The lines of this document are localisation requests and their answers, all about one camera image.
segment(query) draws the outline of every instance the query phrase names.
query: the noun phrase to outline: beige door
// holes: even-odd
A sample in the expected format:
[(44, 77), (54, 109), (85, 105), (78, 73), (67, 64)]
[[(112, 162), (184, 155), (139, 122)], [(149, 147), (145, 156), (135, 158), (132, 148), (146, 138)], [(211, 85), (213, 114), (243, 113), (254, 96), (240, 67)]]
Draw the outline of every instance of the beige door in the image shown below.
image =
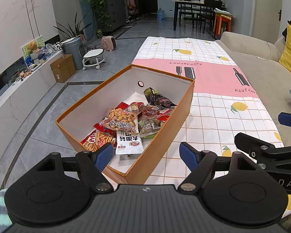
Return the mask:
[(280, 28), (282, 0), (256, 0), (253, 37), (274, 44)]

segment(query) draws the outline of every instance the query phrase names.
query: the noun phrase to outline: box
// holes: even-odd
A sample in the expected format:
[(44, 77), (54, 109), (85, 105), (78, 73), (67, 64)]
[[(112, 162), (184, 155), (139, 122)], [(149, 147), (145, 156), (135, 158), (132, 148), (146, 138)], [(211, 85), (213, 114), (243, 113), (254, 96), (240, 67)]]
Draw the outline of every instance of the box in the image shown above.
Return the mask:
[(139, 155), (114, 155), (103, 173), (116, 183), (144, 184), (155, 169), (181, 126), (185, 122), (192, 103), (194, 80), (168, 72), (138, 65), (129, 65), (93, 89), (58, 119), (56, 124), (77, 152), (86, 148), (80, 141), (93, 130), (107, 114), (107, 108), (115, 108), (120, 102), (130, 104), (143, 101), (143, 91), (152, 87), (177, 107), (167, 122)]
[(73, 74), (75, 74), (72, 54), (66, 54), (64, 58), (60, 57), (58, 60), (51, 63), (50, 67), (53, 71), (56, 82), (65, 82)]

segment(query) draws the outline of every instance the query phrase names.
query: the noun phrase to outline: wall picture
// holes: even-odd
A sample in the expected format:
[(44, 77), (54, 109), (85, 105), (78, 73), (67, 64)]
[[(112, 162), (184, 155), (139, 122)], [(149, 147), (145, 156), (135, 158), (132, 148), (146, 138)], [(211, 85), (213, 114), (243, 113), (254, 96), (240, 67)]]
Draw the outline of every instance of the wall picture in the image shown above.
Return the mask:
[(27, 66), (34, 64), (34, 59), (37, 58), (31, 54), (38, 52), (44, 46), (44, 38), (40, 36), (22, 47), (22, 56)]

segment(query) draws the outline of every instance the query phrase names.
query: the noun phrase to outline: white snack package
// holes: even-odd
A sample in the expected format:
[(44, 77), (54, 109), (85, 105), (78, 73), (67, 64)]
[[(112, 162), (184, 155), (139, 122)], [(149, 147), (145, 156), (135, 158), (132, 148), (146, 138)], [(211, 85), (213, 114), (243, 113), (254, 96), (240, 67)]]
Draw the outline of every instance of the white snack package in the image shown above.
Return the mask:
[(122, 130), (116, 131), (117, 147), (116, 155), (131, 155), (143, 153), (143, 145), (140, 135), (131, 135)]

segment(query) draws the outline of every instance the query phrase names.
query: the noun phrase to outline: beige sofa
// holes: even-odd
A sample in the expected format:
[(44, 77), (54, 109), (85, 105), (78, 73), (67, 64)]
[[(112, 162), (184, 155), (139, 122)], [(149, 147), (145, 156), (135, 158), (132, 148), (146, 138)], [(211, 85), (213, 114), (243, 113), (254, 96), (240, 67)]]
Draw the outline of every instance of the beige sofa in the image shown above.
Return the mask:
[(253, 37), (224, 32), (221, 40), (216, 42), (240, 67), (258, 93), (278, 128), (283, 144), (291, 146), (291, 127), (278, 122), (281, 112), (291, 113), (291, 72), (278, 63), (286, 45), (285, 39), (281, 37), (273, 45)]

